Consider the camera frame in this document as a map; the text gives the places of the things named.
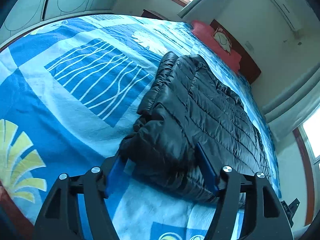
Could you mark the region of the grey right curtain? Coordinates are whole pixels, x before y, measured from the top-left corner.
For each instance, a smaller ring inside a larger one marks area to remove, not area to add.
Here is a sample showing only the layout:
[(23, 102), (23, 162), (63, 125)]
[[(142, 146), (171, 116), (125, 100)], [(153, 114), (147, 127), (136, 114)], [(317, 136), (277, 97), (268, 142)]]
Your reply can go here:
[(192, 0), (177, 15), (185, 22), (210, 23), (231, 0)]

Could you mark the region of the black quilted down jacket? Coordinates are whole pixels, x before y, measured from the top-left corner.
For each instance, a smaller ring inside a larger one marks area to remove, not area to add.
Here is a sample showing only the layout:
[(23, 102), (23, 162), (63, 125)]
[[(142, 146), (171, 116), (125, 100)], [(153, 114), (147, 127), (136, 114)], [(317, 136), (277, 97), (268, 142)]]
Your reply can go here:
[(119, 154), (136, 173), (165, 191), (213, 203), (195, 157), (200, 144), (238, 172), (271, 178), (263, 142), (238, 94), (224, 85), (200, 55), (166, 53), (137, 110), (132, 134)]

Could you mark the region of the white glass sliding wardrobe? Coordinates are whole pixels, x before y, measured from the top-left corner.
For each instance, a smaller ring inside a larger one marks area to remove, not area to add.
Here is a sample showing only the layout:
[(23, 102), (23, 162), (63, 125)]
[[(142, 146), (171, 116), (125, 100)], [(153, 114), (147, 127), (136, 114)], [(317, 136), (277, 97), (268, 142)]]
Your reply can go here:
[(111, 11), (116, 0), (17, 0), (1, 25), (1, 42), (41, 21), (85, 11)]

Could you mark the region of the blue patterned bed sheet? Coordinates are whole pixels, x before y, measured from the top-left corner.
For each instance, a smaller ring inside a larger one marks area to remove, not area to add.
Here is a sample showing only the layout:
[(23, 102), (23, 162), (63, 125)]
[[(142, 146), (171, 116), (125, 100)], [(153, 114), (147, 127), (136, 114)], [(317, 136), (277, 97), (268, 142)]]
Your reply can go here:
[(83, 16), (39, 27), (1, 52), (1, 184), (33, 225), (60, 174), (84, 174), (116, 153), (169, 51), (201, 55), (239, 95), (280, 194), (271, 133), (249, 83), (196, 38), (190, 25)]

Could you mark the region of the dark wooden nightstand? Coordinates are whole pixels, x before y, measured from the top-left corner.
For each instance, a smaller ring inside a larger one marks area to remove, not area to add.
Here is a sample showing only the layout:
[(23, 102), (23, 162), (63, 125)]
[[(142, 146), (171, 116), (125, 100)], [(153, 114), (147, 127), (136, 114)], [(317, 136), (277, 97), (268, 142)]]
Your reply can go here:
[(169, 20), (168, 18), (162, 16), (161, 14), (159, 14), (157, 12), (152, 11), (152, 10), (147, 10), (147, 9), (143, 10), (143, 13), (141, 16), (144, 18), (151, 18), (151, 19), (157, 19), (157, 20), (166, 20), (166, 21)]

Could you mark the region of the white wall air conditioner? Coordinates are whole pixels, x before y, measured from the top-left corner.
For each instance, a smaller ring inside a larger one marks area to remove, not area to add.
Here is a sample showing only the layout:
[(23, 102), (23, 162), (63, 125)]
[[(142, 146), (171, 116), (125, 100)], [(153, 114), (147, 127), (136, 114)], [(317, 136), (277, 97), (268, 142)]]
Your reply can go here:
[(292, 8), (288, 5), (286, 0), (270, 0), (274, 6), (278, 9), (284, 20), (293, 32), (298, 32), (302, 29), (298, 17), (293, 12)]

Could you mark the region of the white wall switch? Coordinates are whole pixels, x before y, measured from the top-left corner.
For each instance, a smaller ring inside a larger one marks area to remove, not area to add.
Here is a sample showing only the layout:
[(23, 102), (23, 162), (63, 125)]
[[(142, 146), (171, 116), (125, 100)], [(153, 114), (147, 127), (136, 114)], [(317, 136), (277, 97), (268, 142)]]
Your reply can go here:
[(251, 45), (251, 43), (249, 41), (245, 42), (245, 46), (247, 47), (247, 49), (249, 51), (254, 52), (254, 48), (253, 48), (253, 46)]

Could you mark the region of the red pillow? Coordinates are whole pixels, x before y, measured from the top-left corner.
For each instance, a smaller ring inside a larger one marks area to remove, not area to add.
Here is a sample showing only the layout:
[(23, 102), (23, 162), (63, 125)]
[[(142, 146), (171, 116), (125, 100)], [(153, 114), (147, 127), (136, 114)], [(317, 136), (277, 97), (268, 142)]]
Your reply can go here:
[(213, 33), (215, 30), (208, 24), (194, 20), (191, 22), (192, 33), (210, 48), (227, 66), (235, 73), (240, 70), (241, 55), (234, 49), (228, 54), (220, 45), (214, 40)]

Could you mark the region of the dark wooden headboard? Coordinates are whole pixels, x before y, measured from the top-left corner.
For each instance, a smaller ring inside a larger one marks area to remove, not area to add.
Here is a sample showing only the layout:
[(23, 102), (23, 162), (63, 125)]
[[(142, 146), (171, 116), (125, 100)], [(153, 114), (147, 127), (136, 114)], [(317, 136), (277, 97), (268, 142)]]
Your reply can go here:
[(248, 83), (251, 85), (261, 74), (260, 68), (257, 66), (255, 61), (251, 58), (249, 53), (244, 49), (244, 47), (233, 37), (233, 35), (227, 31), (217, 20), (213, 20), (210, 26), (216, 30), (217, 28), (222, 28), (226, 32), (231, 40), (232, 49), (234, 49), (238, 54), (241, 55), (240, 60), (240, 70), (239, 72), (246, 78)]

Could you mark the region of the white cartoon cushion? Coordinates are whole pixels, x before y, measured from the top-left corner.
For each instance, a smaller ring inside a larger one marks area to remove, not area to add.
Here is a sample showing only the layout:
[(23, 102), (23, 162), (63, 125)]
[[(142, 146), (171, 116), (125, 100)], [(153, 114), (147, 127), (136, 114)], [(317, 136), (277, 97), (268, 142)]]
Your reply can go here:
[(228, 54), (231, 53), (232, 42), (221, 27), (218, 27), (215, 30), (215, 32), (213, 33), (213, 38), (223, 50), (225, 50)]

